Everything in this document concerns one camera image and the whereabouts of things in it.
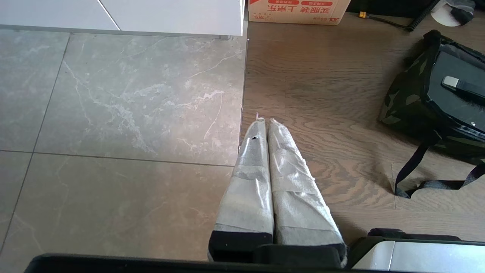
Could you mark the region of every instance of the white cabinet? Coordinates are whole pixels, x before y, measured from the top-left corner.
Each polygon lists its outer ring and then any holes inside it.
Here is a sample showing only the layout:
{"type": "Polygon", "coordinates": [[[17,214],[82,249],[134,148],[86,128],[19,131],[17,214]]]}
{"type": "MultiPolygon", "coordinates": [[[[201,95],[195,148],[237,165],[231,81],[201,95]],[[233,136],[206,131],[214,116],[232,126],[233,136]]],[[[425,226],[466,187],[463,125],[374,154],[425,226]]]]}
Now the white cabinet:
{"type": "Polygon", "coordinates": [[[101,0],[123,31],[242,35],[244,0],[101,0]]]}
{"type": "Polygon", "coordinates": [[[119,30],[97,0],[0,0],[0,25],[119,30]]]}

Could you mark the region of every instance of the wooden floor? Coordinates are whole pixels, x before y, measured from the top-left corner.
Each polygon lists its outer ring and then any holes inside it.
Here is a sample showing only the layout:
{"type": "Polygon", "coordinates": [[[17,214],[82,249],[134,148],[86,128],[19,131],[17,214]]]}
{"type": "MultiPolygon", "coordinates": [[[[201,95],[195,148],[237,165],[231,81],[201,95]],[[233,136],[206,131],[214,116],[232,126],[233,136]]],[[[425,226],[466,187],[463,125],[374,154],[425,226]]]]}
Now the wooden floor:
{"type": "MultiPolygon", "coordinates": [[[[485,179],[394,197],[392,181],[417,146],[376,120],[423,34],[438,29],[485,52],[484,26],[484,14],[456,28],[428,17],[412,33],[356,14],[337,27],[250,22],[242,133],[256,112],[288,127],[347,243],[374,227],[485,241],[485,179]]],[[[472,167],[429,152],[409,179],[464,179],[472,167]]]]}

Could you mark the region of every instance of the camouflage bag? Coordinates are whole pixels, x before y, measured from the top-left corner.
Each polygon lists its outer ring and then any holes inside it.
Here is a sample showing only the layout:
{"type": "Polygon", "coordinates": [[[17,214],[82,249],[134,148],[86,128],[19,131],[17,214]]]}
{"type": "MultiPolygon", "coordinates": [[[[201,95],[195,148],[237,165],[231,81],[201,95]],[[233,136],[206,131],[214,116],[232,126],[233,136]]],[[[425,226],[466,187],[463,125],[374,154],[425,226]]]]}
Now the camouflage bag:
{"type": "Polygon", "coordinates": [[[460,189],[485,173],[485,56],[433,30],[424,35],[416,57],[407,60],[379,117],[421,141],[397,175],[395,195],[410,198],[421,188],[460,189]],[[399,188],[430,147],[476,167],[465,180],[428,180],[417,188],[399,188]]]}

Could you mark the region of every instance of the floor tile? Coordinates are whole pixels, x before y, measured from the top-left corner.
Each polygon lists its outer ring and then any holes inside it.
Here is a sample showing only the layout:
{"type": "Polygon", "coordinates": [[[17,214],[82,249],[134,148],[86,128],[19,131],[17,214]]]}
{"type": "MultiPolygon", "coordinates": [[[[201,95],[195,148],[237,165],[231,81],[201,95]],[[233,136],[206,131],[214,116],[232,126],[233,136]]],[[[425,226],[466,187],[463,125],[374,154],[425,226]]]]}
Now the floor tile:
{"type": "Polygon", "coordinates": [[[42,253],[205,260],[232,167],[35,154],[0,272],[42,253]]]}
{"type": "Polygon", "coordinates": [[[0,149],[33,151],[68,38],[0,30],[0,149]]]}
{"type": "Polygon", "coordinates": [[[246,39],[75,34],[36,151],[233,165],[246,39]]]}
{"type": "Polygon", "coordinates": [[[7,234],[31,154],[0,152],[0,249],[7,234]]]}

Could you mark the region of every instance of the bag strap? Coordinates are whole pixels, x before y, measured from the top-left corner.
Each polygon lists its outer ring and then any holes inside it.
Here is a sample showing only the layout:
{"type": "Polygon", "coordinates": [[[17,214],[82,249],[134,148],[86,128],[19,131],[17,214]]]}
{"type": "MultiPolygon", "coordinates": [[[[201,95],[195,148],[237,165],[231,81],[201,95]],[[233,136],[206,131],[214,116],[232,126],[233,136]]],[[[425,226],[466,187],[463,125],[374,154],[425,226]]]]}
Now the bag strap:
{"type": "Polygon", "coordinates": [[[422,188],[436,188],[436,189],[460,189],[485,174],[485,163],[478,164],[466,177],[465,180],[426,180],[423,181],[419,187],[404,191],[398,187],[399,182],[403,181],[421,162],[426,151],[440,140],[439,135],[435,132],[431,134],[418,149],[414,152],[410,160],[399,171],[395,183],[395,195],[411,198],[411,195],[418,189],[422,188]]]}

